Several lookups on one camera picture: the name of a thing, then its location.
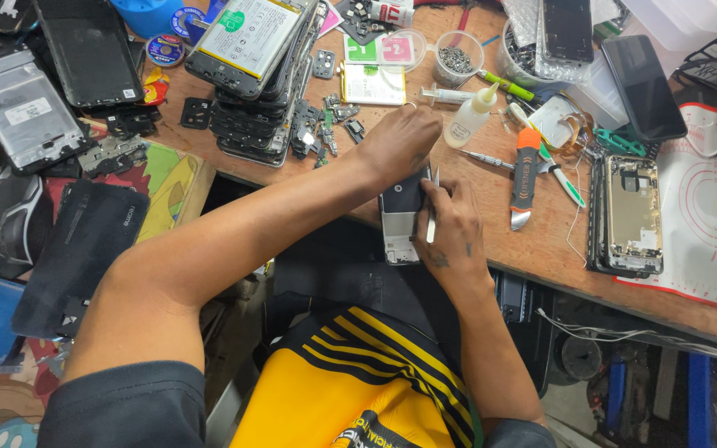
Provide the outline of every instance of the barcode sticker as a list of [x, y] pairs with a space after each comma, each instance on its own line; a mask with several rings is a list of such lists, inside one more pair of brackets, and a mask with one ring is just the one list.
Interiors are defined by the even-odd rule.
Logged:
[[5, 111], [5, 117], [7, 117], [11, 125], [15, 126], [49, 112], [52, 112], [52, 107], [49, 106], [49, 101], [43, 97]]

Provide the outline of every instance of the green screwdriver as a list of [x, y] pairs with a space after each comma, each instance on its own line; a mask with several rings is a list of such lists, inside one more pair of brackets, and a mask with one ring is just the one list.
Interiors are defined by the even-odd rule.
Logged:
[[499, 82], [500, 88], [502, 88], [505, 92], [513, 93], [515, 96], [520, 97], [525, 101], [532, 101], [536, 104], [541, 103], [541, 97], [539, 97], [538, 95], [520, 86], [517, 86], [516, 84], [505, 78], [495, 76], [494, 74], [489, 73], [487, 70], [478, 70], [477, 76], [480, 76], [484, 80], [488, 80], [491, 82]]

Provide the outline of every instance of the tattoo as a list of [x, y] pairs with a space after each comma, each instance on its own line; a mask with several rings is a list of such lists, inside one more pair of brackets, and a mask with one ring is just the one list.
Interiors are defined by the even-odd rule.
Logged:
[[411, 160], [409, 161], [409, 164], [411, 165], [411, 173], [415, 174], [417, 171], [422, 169], [422, 166], [424, 165], [424, 154], [414, 154]]
[[450, 264], [447, 261], [447, 255], [445, 255], [444, 252], [442, 252], [441, 250], [436, 255], [428, 251], [428, 259], [430, 259], [430, 263], [433, 265], [434, 268], [450, 267]]

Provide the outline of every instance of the black t-shirt sleeve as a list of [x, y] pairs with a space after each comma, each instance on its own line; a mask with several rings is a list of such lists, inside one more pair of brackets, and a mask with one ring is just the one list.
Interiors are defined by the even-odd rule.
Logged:
[[95, 372], [52, 393], [37, 445], [204, 446], [203, 390], [203, 374], [178, 361]]
[[488, 435], [483, 448], [555, 448], [552, 433], [538, 423], [503, 420]]

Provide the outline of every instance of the screwdriver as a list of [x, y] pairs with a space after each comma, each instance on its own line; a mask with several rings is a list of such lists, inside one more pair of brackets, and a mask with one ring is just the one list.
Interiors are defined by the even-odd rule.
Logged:
[[487, 70], [478, 70], [477, 76], [480, 76], [487, 81], [499, 82], [500, 88], [502, 88], [505, 92], [513, 93], [515, 96], [520, 97], [525, 101], [532, 101], [537, 104], [541, 103], [541, 97], [539, 97], [538, 95], [520, 86], [517, 86], [516, 84], [505, 78], [495, 76], [493, 73], [489, 73]]
[[504, 168], [511, 172], [514, 172], [514, 170], [516, 169], [516, 167], [514, 167], [510, 163], [505, 163], [502, 160], [500, 160], [499, 158], [486, 156], [485, 154], [481, 154], [480, 152], [471, 152], [471, 151], [466, 151], [463, 149], [458, 149], [458, 151], [463, 152], [464, 154], [473, 158], [474, 160], [477, 160], [477, 161], [480, 161], [483, 163], [487, 163], [489, 165], [494, 165], [495, 167]]

